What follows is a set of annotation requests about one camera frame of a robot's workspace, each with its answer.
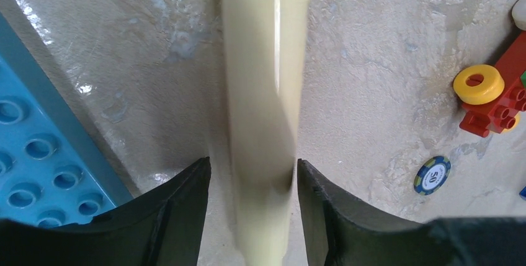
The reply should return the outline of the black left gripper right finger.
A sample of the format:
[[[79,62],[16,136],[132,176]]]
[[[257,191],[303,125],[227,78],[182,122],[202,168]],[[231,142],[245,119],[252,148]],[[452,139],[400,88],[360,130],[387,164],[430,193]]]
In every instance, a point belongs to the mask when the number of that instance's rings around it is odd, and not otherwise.
[[[382,211],[297,162],[309,265],[524,265],[524,218],[418,223]]]

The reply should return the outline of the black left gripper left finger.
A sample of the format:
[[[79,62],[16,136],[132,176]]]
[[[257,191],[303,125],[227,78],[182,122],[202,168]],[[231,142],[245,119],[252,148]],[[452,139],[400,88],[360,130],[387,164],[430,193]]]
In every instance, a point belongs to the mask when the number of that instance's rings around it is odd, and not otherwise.
[[[2,265],[196,265],[211,165],[198,159],[166,183],[88,224],[1,221]]]

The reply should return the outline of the cream yellow microphone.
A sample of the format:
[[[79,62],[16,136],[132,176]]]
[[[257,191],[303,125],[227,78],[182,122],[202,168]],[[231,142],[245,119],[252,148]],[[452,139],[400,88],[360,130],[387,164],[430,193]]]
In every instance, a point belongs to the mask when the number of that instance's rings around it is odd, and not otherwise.
[[[246,265],[281,265],[310,0],[221,0],[236,246]]]

